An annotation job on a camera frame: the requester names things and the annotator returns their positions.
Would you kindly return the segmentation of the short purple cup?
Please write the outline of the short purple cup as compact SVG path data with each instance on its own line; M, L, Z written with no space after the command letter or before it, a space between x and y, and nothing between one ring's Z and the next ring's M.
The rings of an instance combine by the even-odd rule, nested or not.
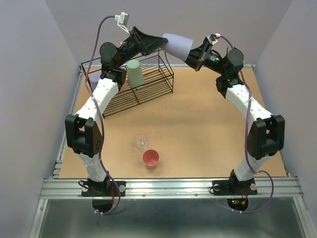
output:
M164 33L163 37L166 38L168 42L163 45L161 49L166 53L185 61L193 45L193 40L170 33Z

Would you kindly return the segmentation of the tall green cup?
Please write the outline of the tall green cup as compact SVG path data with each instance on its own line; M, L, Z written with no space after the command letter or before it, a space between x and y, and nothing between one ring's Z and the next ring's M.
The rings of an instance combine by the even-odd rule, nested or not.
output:
M128 84L131 88L136 88L145 83L140 62L132 59L127 62Z

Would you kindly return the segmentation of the tall pink cup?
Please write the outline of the tall pink cup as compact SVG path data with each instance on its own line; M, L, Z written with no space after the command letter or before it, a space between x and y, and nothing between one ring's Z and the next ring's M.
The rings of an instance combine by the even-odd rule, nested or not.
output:
M124 84L122 85L121 89L119 90L119 93L124 93L129 89L128 82L125 81Z

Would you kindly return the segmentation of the tall purple cup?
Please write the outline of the tall purple cup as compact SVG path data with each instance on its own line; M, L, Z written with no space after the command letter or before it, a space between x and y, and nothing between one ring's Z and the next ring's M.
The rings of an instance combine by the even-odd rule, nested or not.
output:
M89 81L90 81L92 92L96 89L96 87L98 85L98 81L100 79L100 75L101 75L100 72L93 72L89 76Z

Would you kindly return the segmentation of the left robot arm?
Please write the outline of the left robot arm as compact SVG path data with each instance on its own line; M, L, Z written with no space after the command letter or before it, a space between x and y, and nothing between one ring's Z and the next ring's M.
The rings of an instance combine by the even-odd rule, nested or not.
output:
M87 87L90 97L74 115L65 118L67 146L83 161L88 178L79 181L82 196L120 196L122 192L105 169L101 152L105 140L103 112L125 83L127 71L122 65L134 56L147 56L168 42L133 27L120 47L111 42L100 46L101 78L94 90Z

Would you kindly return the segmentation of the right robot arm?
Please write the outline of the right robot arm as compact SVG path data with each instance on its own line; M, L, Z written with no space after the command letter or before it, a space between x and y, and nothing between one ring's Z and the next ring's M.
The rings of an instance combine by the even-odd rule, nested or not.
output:
M242 68L243 53L232 47L222 57L213 49L220 34L205 37L203 43L192 49L185 62L195 71L206 67L220 74L216 79L218 92L245 117L245 158L232 170L226 180L213 181L214 195L256 194L254 177L271 156L284 146L285 119L266 110L254 97L247 85Z

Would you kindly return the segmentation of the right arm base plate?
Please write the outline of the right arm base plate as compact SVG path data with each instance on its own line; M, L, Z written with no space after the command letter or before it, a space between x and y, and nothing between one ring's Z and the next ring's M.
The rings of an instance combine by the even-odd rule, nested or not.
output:
M252 190L251 184L255 184L254 180L251 181L237 181L230 182L227 180L214 180L212 182L213 193L216 196L234 196L242 195L248 192L248 195L257 195L257 189Z

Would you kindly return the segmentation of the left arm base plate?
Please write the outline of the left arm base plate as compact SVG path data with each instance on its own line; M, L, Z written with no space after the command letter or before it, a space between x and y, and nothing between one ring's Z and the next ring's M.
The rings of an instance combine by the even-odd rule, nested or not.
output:
M92 180L79 180L78 185L81 187L82 197L119 197L125 196L126 181L119 180L116 182L117 190L113 181L106 179L104 182L95 182Z

